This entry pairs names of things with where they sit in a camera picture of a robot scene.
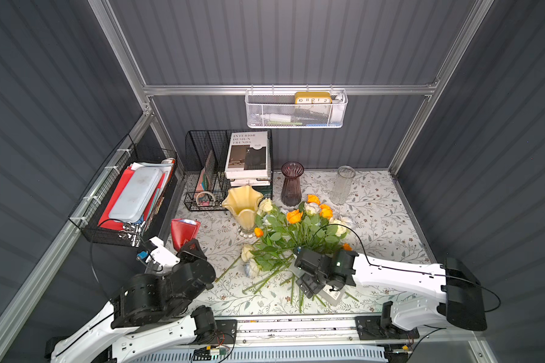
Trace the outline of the orange rose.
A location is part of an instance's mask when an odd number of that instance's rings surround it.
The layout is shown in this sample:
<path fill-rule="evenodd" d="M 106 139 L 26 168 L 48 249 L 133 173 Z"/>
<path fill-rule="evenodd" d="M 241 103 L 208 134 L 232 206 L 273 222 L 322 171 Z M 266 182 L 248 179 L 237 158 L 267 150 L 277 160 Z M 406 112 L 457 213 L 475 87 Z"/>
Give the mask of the orange rose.
<path fill-rule="evenodd" d="M 333 217 L 333 210 L 331 209 L 330 206 L 326 204 L 320 204 L 319 215 L 324 219 L 330 220 Z"/>
<path fill-rule="evenodd" d="M 307 195 L 307 203 L 308 204 L 316 204 L 316 205 L 321 204 L 320 199 L 316 195 Z"/>
<path fill-rule="evenodd" d="M 286 215 L 286 218 L 290 225 L 294 225 L 302 221 L 303 215 L 304 213 L 300 210 L 293 210 Z"/>

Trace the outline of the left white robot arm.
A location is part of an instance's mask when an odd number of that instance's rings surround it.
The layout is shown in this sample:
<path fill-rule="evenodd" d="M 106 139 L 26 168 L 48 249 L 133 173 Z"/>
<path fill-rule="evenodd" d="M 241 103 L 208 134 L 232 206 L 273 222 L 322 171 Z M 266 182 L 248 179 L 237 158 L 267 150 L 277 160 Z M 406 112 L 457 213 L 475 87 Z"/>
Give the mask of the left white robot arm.
<path fill-rule="evenodd" d="M 169 346 L 209 343 L 216 337 L 213 310 L 188 310 L 216 272 L 197 240 L 160 263 L 160 274 L 135 275 L 93 319 L 45 347 L 50 362 L 130 362 Z"/>

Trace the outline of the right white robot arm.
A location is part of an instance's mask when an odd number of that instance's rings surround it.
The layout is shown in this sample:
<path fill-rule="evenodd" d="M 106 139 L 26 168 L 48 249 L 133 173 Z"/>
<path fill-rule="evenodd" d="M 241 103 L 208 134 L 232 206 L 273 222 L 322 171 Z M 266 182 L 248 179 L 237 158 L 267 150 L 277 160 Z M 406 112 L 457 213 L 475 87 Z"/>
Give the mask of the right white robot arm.
<path fill-rule="evenodd" d="M 460 260 L 442 264 L 411 264 L 380 260 L 349 250 L 332 256 L 304 247 L 293 250 L 295 268 L 302 274 L 298 286 L 308 298 L 325 287 L 389 287 L 415 295 L 403 303 L 382 307 L 383 330 L 411 331 L 421 325 L 447 322 L 467 331 L 486 331 L 481 282 Z"/>

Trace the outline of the grey packet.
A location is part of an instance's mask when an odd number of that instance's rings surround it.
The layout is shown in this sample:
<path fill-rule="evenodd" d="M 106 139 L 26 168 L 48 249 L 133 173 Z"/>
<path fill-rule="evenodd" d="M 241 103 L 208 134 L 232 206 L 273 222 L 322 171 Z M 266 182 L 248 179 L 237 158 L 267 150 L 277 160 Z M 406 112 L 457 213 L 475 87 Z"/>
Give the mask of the grey packet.
<path fill-rule="evenodd" d="M 345 289 L 333 290 L 331 286 L 326 285 L 316 296 L 324 299 L 331 306 L 337 306 L 343 300 L 345 294 Z"/>

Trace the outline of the red leather wallet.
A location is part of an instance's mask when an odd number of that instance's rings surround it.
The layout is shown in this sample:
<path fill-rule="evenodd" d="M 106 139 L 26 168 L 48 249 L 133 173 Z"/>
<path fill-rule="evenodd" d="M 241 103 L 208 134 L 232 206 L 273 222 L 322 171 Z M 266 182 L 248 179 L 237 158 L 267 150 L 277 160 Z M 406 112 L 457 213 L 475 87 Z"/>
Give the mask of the red leather wallet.
<path fill-rule="evenodd" d="M 170 223 L 170 231 L 173 247 L 180 251 L 182 247 L 193 239 L 196 239 L 201 228 L 201 223 L 193 219 L 173 219 Z"/>

